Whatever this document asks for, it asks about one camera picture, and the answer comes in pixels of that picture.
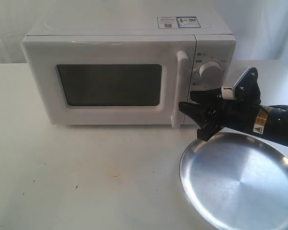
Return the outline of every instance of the round metal tray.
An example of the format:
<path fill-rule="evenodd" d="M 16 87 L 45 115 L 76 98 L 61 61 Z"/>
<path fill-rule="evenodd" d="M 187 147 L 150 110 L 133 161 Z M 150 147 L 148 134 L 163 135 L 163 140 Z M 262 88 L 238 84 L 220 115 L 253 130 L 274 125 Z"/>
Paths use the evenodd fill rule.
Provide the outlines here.
<path fill-rule="evenodd" d="M 184 151 L 189 202 L 219 230 L 288 230 L 288 159 L 250 136 L 218 133 Z"/>

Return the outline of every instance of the white backdrop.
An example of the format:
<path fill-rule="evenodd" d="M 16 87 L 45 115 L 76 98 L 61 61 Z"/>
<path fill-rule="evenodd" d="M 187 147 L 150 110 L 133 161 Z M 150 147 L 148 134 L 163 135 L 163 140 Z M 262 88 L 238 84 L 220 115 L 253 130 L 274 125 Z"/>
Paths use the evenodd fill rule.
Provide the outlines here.
<path fill-rule="evenodd" d="M 25 62 L 20 42 L 54 1 L 0 0 L 0 63 Z M 236 37 L 234 59 L 279 58 L 288 66 L 288 0 L 210 1 Z"/>

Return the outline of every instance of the microwave dial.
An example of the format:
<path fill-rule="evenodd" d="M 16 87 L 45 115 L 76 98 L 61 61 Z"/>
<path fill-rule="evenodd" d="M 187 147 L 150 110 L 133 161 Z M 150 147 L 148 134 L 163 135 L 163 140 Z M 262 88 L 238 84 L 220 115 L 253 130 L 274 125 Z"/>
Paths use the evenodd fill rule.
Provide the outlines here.
<path fill-rule="evenodd" d="M 222 69 L 216 61 L 208 61 L 204 63 L 200 69 L 199 74 L 204 84 L 209 86 L 220 86 L 222 84 Z"/>

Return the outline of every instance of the white microwave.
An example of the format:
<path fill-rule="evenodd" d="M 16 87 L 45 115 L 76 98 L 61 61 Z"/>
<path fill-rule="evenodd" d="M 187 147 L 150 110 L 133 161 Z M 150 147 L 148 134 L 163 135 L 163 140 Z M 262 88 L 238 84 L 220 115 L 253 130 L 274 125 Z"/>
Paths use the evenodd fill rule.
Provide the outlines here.
<path fill-rule="evenodd" d="M 22 41 L 52 124 L 194 124 L 190 91 L 219 88 L 235 38 L 203 0 L 64 0 Z"/>

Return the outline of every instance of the table surface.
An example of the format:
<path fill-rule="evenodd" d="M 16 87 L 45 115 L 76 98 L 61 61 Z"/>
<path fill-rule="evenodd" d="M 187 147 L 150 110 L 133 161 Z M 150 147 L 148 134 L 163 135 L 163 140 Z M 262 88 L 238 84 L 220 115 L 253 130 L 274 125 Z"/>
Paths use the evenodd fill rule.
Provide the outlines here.
<path fill-rule="evenodd" d="M 288 104 L 288 70 L 257 67 L 262 104 Z M 0 64 L 0 230 L 209 230 L 179 161 L 193 126 L 51 125 L 27 64 Z M 288 148 L 275 144 L 288 157 Z"/>

